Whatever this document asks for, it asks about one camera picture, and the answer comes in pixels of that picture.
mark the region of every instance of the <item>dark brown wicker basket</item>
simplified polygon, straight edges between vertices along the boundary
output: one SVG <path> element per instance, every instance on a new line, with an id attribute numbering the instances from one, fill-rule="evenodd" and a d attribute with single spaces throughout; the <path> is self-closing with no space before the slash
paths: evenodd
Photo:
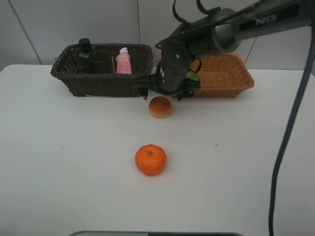
<path id="1" fill-rule="evenodd" d="M 153 67 L 152 49 L 147 45 L 137 44 L 94 44 L 96 48 L 111 52 L 114 57 L 123 47 L 130 54 L 132 74 L 84 74 L 79 62 L 80 48 L 71 45 L 65 48 L 56 59 L 51 75 L 64 82 L 74 96 L 110 96 L 138 97 L 138 89 L 134 88 L 134 79 L 151 74 Z"/>

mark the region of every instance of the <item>white bottle cap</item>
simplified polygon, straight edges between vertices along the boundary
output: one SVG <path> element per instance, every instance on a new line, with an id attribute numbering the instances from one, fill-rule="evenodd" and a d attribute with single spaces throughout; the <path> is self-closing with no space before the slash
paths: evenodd
<path id="1" fill-rule="evenodd" d="M 121 48 L 120 53 L 128 53 L 128 48 Z"/>

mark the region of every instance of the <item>orange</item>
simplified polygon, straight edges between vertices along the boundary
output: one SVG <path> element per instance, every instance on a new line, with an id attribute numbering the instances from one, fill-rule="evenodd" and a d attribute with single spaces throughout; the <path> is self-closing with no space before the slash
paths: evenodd
<path id="1" fill-rule="evenodd" d="M 156 145 L 146 145 L 136 153 L 135 162 L 139 171 L 148 176 L 155 176 L 164 170 L 166 154 Z"/>

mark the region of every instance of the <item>black bottle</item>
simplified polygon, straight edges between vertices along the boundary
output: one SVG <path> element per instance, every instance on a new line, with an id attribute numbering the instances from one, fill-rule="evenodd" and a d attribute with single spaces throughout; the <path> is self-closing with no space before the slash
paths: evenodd
<path id="1" fill-rule="evenodd" d="M 79 54 L 79 60 L 84 73 L 92 74 L 94 73 L 90 55 L 93 53 L 95 46 L 91 45 L 88 38 L 82 38 L 79 40 L 79 45 L 81 47 L 81 52 Z"/>

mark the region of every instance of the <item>orange wicker basket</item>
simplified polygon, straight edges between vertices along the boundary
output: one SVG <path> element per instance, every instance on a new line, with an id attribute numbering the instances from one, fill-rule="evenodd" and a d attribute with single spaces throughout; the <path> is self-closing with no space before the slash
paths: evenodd
<path id="1" fill-rule="evenodd" d="M 206 57 L 201 62 L 201 88 L 194 93 L 194 97 L 235 97 L 254 86 L 254 80 L 238 56 Z M 198 60 L 191 64 L 192 69 L 198 66 Z"/>

